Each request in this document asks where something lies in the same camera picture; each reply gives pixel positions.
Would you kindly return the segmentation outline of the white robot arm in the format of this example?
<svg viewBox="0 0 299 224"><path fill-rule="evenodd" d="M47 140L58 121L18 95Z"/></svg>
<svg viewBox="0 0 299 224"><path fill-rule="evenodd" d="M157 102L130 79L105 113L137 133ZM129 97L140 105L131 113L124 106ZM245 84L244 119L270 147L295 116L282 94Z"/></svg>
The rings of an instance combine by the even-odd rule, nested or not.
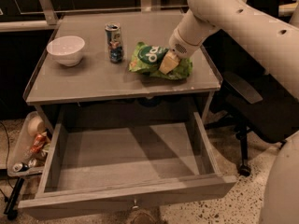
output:
<svg viewBox="0 0 299 224"><path fill-rule="evenodd" d="M189 10L169 39L179 58L191 57L223 30L266 74L226 104L267 143L283 148L269 173L260 224L299 224L299 29L243 0L187 0Z"/></svg>

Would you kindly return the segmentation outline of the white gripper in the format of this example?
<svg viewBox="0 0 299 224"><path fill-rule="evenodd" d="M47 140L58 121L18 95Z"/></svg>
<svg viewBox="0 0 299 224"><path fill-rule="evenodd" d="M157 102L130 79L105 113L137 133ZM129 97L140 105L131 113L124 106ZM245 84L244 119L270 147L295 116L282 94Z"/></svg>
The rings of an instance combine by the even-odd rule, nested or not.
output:
<svg viewBox="0 0 299 224"><path fill-rule="evenodd" d="M159 71L168 74L175 69L180 59L190 58L203 42L219 28L195 17L189 9L169 38L169 50L160 64Z"/></svg>

